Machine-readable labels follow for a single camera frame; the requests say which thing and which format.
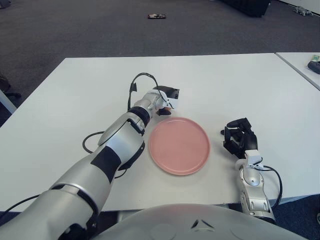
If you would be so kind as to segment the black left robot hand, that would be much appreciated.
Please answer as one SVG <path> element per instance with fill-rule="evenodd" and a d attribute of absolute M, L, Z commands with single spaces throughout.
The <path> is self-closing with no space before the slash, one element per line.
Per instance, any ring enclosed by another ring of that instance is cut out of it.
<path fill-rule="evenodd" d="M 178 106 L 180 90 L 162 85 L 156 86 L 153 89 L 160 95 L 160 103 L 157 106 L 156 114 L 159 116 L 170 115 L 171 110 L 175 110 Z"/>

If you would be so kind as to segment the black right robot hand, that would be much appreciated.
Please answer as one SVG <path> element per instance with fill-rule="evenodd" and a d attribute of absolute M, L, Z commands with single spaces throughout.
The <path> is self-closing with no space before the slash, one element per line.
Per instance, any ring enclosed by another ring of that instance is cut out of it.
<path fill-rule="evenodd" d="M 263 157 L 258 151 L 258 140 L 251 130 L 251 124 L 247 118 L 233 120 L 220 131 L 224 136 L 223 147 L 238 158 L 235 168 L 252 168 L 263 170 Z"/>

